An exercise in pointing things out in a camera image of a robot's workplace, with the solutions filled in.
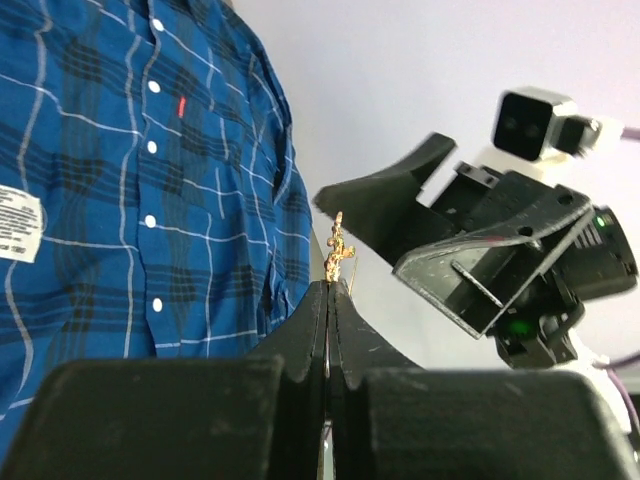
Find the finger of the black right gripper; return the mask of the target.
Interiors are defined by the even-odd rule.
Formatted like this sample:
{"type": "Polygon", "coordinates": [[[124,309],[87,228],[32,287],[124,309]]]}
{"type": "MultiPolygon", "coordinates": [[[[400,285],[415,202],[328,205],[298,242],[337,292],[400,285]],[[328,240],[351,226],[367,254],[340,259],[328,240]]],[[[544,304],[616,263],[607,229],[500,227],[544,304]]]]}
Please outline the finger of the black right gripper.
{"type": "Polygon", "coordinates": [[[455,147],[453,139],[433,133],[386,169],[321,188],[314,204],[332,218],[342,213],[344,229],[394,266],[404,254],[456,233],[452,221],[417,200],[455,147]]]}

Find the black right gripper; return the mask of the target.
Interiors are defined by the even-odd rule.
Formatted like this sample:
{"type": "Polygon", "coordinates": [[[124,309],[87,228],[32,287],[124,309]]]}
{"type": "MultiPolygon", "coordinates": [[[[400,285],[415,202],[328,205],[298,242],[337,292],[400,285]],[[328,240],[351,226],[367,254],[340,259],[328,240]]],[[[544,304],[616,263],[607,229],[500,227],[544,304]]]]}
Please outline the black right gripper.
{"type": "Polygon", "coordinates": [[[513,369],[577,359],[570,330],[588,300],[636,287],[616,216],[566,187],[466,163],[435,202],[453,238],[421,246],[393,275],[513,369]]]}

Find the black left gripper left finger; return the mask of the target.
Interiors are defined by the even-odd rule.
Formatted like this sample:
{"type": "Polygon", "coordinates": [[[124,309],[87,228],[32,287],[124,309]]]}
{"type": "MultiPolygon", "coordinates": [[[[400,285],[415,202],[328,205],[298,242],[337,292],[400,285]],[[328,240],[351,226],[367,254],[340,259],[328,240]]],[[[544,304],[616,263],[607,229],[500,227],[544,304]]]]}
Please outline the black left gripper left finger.
{"type": "Polygon", "coordinates": [[[236,359],[88,360],[43,382],[5,479],[313,479],[328,286],[236,359]]]}

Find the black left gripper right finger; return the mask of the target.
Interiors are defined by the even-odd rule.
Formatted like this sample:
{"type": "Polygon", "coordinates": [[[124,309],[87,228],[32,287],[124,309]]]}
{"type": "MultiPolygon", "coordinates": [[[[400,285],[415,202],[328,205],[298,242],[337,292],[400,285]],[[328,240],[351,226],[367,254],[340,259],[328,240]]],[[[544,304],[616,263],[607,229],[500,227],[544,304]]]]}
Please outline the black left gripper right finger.
{"type": "Polygon", "coordinates": [[[614,414],[567,370],[418,367],[327,297],[334,473],[339,479],[634,479],[614,414]]]}

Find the red maple leaf brooch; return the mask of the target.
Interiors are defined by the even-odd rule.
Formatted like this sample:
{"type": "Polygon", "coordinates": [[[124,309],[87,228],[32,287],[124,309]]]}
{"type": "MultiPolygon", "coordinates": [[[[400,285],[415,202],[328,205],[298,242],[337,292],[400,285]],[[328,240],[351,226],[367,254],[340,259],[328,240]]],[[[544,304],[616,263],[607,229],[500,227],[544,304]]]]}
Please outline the red maple leaf brooch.
{"type": "Polygon", "coordinates": [[[354,246],[347,246],[344,240],[343,212],[339,211],[331,227],[331,236],[327,239],[330,251],[324,261],[324,278],[328,283],[336,283],[341,279],[341,265],[346,259],[353,259],[351,277],[347,282],[348,295],[352,296],[358,266],[358,258],[354,246]]]}

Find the blue plaid button shirt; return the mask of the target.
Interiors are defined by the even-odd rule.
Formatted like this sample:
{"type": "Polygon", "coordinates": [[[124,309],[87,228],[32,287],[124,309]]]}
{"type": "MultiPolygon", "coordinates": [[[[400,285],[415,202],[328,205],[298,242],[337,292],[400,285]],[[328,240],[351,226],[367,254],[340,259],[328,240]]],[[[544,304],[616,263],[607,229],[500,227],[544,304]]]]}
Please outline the blue plaid button shirt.
{"type": "Polygon", "coordinates": [[[5,1],[1,441],[77,359],[231,357],[295,310],[311,213],[285,94],[227,1],[5,1]]]}

